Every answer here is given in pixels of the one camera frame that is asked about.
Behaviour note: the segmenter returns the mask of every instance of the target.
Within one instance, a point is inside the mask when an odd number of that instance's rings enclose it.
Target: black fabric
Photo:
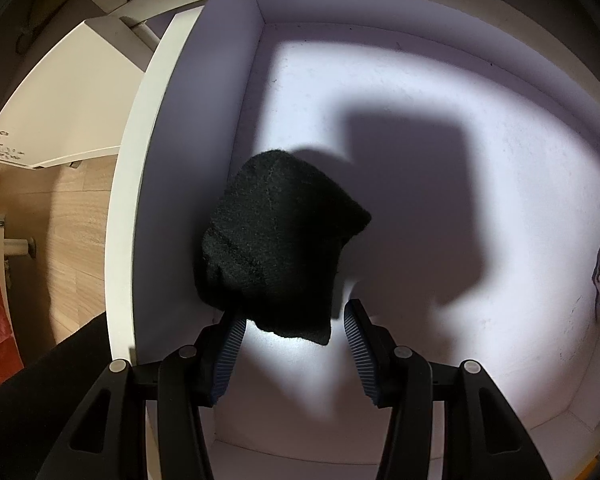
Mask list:
[[[0,480],[34,480],[62,428],[111,361],[97,316],[0,385]]]
[[[333,180],[280,150],[240,169],[202,239],[203,301],[326,345],[340,251],[371,220]]]

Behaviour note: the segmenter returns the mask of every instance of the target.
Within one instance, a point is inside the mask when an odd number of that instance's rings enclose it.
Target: white cabinet door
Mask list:
[[[151,50],[119,19],[80,23],[0,112],[0,162],[44,168],[118,152]]]

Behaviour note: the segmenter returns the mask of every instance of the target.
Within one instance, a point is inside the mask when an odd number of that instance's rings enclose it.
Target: white panel edge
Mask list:
[[[131,63],[146,72],[155,48],[150,49],[119,18],[112,20],[112,16],[100,16],[85,20],[84,23]]]
[[[529,430],[554,480],[575,480],[600,453],[600,424],[588,428],[565,410]]]
[[[203,7],[176,15],[158,45],[129,113],[111,187],[105,244],[105,303],[113,359],[134,363],[133,248],[144,160],[160,104]]]

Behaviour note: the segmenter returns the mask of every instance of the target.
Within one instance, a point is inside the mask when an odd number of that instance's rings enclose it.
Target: white wall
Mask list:
[[[530,435],[554,480],[574,480],[600,453],[600,424],[590,430],[569,410]]]
[[[212,311],[194,286],[194,247],[226,185],[262,25],[255,0],[209,0],[162,99],[144,164],[134,242],[139,362],[162,359],[195,341],[211,322]]]
[[[427,359],[482,362],[532,428],[568,407],[598,333],[600,146],[579,131],[537,89],[439,43],[266,25],[232,174],[283,148],[340,183],[374,220],[346,247],[334,300],[362,298]],[[250,324],[216,407],[218,439],[377,463],[388,413],[362,394],[342,320],[332,329],[323,348]]]
[[[199,7],[179,14],[152,55],[129,111],[111,186],[104,254],[109,345],[113,358],[133,364],[134,235],[144,164],[162,99],[201,11]]]
[[[366,25],[464,50],[531,83],[600,136],[600,106],[575,81],[526,44],[460,10],[426,0],[257,1],[266,23]]]
[[[372,480],[377,465],[340,465],[257,453],[216,442],[209,453],[216,480]]]

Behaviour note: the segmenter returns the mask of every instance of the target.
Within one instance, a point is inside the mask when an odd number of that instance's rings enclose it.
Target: wooden floor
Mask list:
[[[104,239],[115,156],[79,168],[0,164],[5,236],[35,238],[38,255],[10,258],[9,304],[25,364],[104,312]]]

